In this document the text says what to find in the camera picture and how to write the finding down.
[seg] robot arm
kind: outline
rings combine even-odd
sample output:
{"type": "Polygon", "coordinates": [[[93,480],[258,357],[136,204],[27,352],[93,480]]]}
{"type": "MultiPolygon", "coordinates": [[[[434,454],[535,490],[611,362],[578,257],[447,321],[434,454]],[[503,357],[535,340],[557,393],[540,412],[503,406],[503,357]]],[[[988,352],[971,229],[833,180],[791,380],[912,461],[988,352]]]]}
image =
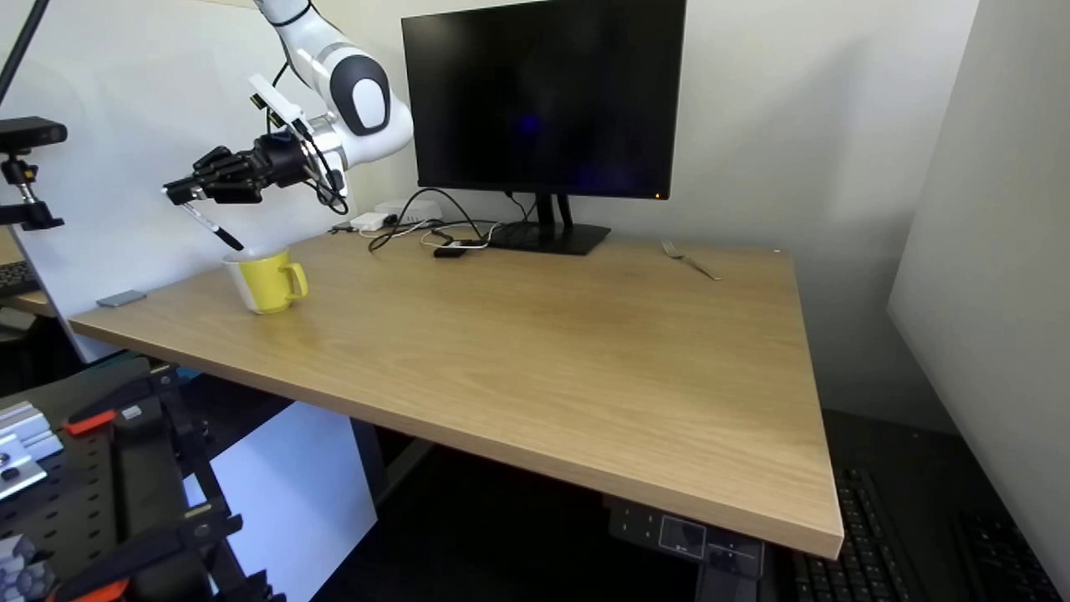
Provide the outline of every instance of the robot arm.
{"type": "Polygon", "coordinates": [[[256,103],[271,131],[252,149],[213,148],[190,176],[172,180],[174,204],[213,198],[256,204],[262,187],[310,185],[330,209],[344,215],[344,171],[394,155],[413,138],[413,113],[393,95],[389,72],[340,37],[310,0],[258,0],[277,31],[298,80],[326,100],[326,113],[305,117],[277,88],[256,76],[256,103]]]}

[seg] desk surface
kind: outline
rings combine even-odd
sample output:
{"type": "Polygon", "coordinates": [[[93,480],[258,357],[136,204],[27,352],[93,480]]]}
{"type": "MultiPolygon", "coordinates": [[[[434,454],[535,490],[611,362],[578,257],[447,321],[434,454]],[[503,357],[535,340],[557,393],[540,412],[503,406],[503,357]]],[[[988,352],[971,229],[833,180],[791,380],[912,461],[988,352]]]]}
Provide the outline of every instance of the desk surface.
{"type": "Polygon", "coordinates": [[[247,315],[223,270],[74,319],[92,339],[437,445],[835,554],[840,500],[787,255],[588,257],[421,239],[296,246],[310,296],[247,315]]]}

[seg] monitor screen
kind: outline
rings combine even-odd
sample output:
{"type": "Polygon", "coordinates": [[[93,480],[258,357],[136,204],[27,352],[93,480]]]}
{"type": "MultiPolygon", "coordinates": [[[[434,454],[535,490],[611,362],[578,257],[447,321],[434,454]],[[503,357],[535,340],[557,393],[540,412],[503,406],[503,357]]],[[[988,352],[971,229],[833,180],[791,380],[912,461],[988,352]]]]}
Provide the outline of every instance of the monitor screen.
{"type": "Polygon", "coordinates": [[[421,187],[668,198],[686,0],[409,15],[421,187]]]}

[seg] white wall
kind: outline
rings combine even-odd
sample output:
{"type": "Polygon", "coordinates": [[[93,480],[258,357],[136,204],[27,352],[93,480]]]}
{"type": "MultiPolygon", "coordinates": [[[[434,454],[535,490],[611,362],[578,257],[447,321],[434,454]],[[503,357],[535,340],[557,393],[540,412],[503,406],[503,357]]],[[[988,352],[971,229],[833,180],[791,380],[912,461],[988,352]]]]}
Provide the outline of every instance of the white wall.
{"type": "Polygon", "coordinates": [[[1070,598],[1070,2],[985,2],[893,319],[1070,598]]]}
{"type": "MultiPolygon", "coordinates": [[[[29,0],[0,2],[3,51],[27,5],[29,0]]],[[[247,76],[271,76],[280,60],[256,0],[49,2],[0,117],[39,113],[70,131],[64,142],[29,155],[39,165],[38,193],[67,223],[16,229],[61,319],[131,287],[185,280],[232,255],[163,198],[163,185],[188,176],[211,148],[247,149],[263,135],[247,76]]],[[[296,76],[285,90],[321,113],[321,100],[296,76]]],[[[309,187],[271,187],[263,204],[202,209],[252,252],[285,246],[340,222],[309,187]]],[[[112,352],[74,340],[88,362],[112,352]]]]}
{"type": "MultiPolygon", "coordinates": [[[[404,88],[398,15],[490,2],[366,0],[338,24],[404,88]]],[[[674,202],[584,202],[578,216],[674,239],[787,246],[822,401],[942,428],[887,296],[975,9],[976,0],[689,0],[674,202]]],[[[415,187],[413,149],[394,165],[403,198],[415,187]]]]}

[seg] desk leg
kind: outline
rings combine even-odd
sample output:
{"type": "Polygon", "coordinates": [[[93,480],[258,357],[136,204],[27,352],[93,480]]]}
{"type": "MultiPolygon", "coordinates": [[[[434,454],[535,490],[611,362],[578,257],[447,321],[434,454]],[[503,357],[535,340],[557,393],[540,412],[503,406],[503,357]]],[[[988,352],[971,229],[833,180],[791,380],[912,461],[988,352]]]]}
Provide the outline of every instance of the desk leg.
{"type": "Polygon", "coordinates": [[[696,602],[758,602],[762,574],[739,574],[704,561],[696,602]]]}
{"type": "Polygon", "coordinates": [[[621,497],[607,497],[607,505],[615,538],[700,565],[696,602],[758,602],[767,540],[621,497]]]}
{"type": "Polygon", "coordinates": [[[431,452],[427,441],[413,437],[394,459],[386,459],[378,428],[354,422],[369,489],[375,497],[375,509],[382,509],[393,490],[421,464],[421,459],[431,452]]]}

